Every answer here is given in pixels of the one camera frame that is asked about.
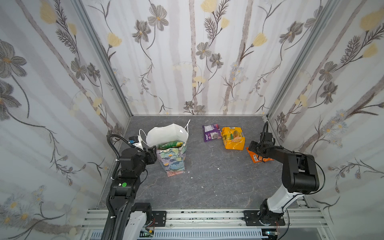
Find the orange chips packet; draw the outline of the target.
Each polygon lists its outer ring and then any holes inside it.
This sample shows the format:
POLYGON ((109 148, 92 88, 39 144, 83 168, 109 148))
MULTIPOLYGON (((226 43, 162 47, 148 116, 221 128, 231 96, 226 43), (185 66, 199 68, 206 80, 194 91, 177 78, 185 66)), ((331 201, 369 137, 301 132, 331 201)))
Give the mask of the orange chips packet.
POLYGON ((271 158, 263 158, 263 157, 257 155, 256 153, 250 151, 249 148, 246 148, 246 150, 249 153, 249 155, 250 155, 250 157, 254 163, 265 163, 268 161, 273 161, 273 159, 271 159, 271 158))

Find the floral white paper bag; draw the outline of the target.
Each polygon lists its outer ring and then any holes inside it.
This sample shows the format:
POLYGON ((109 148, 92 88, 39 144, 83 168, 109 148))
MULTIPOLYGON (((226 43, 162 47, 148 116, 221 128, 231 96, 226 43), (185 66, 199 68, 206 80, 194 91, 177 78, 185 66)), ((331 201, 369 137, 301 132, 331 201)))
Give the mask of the floral white paper bag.
POLYGON ((184 127, 177 124, 154 127, 148 133, 140 129, 139 137, 147 146, 156 147, 157 160, 167 176, 172 177, 185 172, 189 124, 184 127))

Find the green yellow Fox's candy packet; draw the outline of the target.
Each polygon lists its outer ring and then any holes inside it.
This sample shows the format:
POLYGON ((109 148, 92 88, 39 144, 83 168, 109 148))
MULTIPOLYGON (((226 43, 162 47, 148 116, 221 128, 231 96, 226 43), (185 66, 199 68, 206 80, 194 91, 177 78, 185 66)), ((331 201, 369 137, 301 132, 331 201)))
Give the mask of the green yellow Fox's candy packet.
POLYGON ((158 149, 159 150, 168 150, 171 148, 180 148, 184 145, 183 141, 172 141, 168 142, 166 144, 159 145, 158 149))

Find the yellow mango gummy packet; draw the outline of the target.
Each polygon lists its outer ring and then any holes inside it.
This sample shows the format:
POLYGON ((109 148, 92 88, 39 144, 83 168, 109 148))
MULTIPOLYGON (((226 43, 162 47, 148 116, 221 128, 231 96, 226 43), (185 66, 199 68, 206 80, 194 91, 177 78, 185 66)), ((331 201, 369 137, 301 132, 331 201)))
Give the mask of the yellow mango gummy packet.
POLYGON ((224 127, 221 136, 225 149, 239 151, 244 149, 246 139, 240 127, 224 127))

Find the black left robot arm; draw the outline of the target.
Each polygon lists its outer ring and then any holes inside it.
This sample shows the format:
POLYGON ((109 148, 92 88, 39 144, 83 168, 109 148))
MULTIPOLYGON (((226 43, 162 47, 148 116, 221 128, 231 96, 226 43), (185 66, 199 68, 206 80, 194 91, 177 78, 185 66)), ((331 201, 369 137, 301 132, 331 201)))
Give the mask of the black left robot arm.
POLYGON ((157 161, 157 148, 136 147, 125 138, 107 135, 107 142, 116 154, 117 165, 106 199, 108 217, 102 240, 137 240, 142 231, 154 235, 155 217, 150 203, 135 203, 146 167, 157 161))

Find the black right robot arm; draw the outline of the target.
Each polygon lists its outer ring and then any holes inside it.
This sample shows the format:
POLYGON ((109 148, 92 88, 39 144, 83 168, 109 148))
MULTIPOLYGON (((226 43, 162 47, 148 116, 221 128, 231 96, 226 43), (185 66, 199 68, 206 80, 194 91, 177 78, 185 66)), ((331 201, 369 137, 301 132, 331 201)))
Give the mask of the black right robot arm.
POLYGON ((318 171, 324 170, 316 163, 314 156, 290 151, 276 145, 276 139, 269 132, 266 122, 258 142, 251 141, 248 152, 256 163, 277 161, 282 164, 282 185, 260 205, 257 221, 262 226, 278 224, 284 218, 287 207, 300 196, 318 193, 325 186, 318 171))

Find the purple snack packet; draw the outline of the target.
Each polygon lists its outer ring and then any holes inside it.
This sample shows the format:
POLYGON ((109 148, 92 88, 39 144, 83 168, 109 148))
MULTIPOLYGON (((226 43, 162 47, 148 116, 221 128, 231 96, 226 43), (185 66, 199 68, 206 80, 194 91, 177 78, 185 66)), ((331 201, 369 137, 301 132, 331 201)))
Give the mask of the purple snack packet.
POLYGON ((204 142, 221 139, 221 129, 218 124, 203 126, 204 142))

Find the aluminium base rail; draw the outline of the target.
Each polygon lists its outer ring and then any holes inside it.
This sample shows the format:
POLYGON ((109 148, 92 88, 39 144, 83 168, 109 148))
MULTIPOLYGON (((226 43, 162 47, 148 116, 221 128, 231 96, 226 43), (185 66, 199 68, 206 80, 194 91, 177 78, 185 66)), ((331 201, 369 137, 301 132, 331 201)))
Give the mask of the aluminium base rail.
POLYGON ((155 228, 169 229, 261 229, 268 239, 333 240, 322 212, 317 208, 290 208, 282 222, 262 226, 257 209, 155 209, 155 228))

